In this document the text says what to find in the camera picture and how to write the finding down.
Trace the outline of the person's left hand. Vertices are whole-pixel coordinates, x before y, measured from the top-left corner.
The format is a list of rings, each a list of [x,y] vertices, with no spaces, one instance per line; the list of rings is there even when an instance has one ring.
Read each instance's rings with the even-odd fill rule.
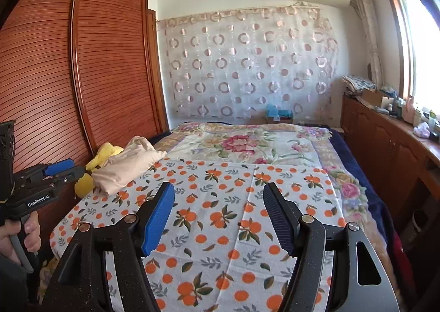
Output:
[[[31,213],[27,221],[24,223],[24,226],[22,226],[19,221],[11,220],[5,220],[4,224],[1,225],[1,254],[17,264],[21,264],[21,262],[10,241],[10,236],[19,234],[22,229],[24,229],[25,232],[25,248],[28,252],[37,252],[42,243],[40,237],[39,216],[37,211],[33,211]]]

